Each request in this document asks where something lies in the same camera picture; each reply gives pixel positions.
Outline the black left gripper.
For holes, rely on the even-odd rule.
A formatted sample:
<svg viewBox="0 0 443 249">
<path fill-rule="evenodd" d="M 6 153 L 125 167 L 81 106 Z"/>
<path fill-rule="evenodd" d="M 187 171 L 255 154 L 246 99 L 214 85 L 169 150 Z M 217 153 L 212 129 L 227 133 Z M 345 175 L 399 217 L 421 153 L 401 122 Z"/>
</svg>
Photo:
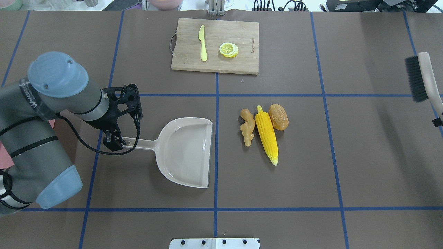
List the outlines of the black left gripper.
<svg viewBox="0 0 443 249">
<path fill-rule="evenodd" d="M 109 108 L 101 117 L 101 130 L 104 131 L 104 143 L 110 143 L 111 151 L 123 149 L 121 132 L 117 120 L 123 115 L 130 115 L 136 129 L 140 130 L 140 121 L 143 118 L 142 105 L 138 87 L 135 84 L 123 87 L 108 87 L 103 89 L 109 99 Z"/>
</svg>

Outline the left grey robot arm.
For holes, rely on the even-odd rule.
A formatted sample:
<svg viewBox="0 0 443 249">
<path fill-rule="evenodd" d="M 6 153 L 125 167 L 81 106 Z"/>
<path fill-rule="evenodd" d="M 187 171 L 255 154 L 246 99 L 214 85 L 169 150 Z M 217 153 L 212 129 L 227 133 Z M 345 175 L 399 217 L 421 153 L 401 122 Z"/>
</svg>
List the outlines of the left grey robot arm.
<svg viewBox="0 0 443 249">
<path fill-rule="evenodd" d="M 122 155 L 128 143 L 117 124 L 129 114 L 140 134 L 142 107 L 135 84 L 102 89 L 82 65 L 63 52 L 46 52 L 27 75 L 1 88 L 1 143 L 13 166 L 1 170 L 1 216 L 33 202 L 48 209 L 81 191 L 83 183 L 49 124 L 68 110 L 104 132 L 109 155 Z"/>
</svg>

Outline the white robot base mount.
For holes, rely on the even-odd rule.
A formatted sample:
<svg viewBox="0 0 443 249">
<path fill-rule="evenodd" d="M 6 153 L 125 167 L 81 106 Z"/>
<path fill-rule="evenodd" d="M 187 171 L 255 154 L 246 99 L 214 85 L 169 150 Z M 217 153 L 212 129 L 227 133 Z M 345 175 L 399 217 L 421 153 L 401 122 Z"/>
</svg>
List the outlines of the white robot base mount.
<svg viewBox="0 0 443 249">
<path fill-rule="evenodd" d="M 170 249 L 260 249 L 259 238 L 177 238 Z"/>
</svg>

